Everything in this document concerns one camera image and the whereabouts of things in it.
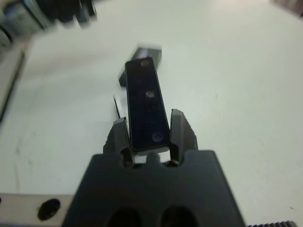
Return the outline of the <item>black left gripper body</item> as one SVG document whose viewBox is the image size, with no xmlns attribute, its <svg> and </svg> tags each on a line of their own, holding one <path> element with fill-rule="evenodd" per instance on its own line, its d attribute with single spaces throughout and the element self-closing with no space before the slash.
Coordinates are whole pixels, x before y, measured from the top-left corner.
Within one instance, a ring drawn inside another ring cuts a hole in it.
<svg viewBox="0 0 303 227">
<path fill-rule="evenodd" d="M 62 23 L 74 20 L 80 26 L 86 26 L 97 18 L 93 0 L 60 0 L 56 8 L 56 18 Z"/>
</svg>

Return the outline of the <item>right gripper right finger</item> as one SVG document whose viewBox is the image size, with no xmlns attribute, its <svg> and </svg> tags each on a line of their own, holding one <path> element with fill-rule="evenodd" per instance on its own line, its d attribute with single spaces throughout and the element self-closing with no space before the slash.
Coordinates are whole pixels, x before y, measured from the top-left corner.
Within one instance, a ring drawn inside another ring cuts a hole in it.
<svg viewBox="0 0 303 227">
<path fill-rule="evenodd" d="M 182 163 L 184 153 L 188 150 L 198 150 L 196 135 L 184 113 L 172 109 L 170 117 L 170 159 Z"/>
</svg>

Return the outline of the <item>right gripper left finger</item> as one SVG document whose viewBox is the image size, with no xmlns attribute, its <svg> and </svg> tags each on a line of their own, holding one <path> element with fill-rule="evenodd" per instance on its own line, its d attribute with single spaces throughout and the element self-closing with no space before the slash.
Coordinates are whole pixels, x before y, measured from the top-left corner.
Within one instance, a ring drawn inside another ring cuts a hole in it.
<svg viewBox="0 0 303 227">
<path fill-rule="evenodd" d="M 123 163 L 125 165 L 133 162 L 133 153 L 130 147 L 127 120 L 125 117 L 114 121 L 105 145 L 103 146 L 103 153 L 122 155 Z"/>
</svg>

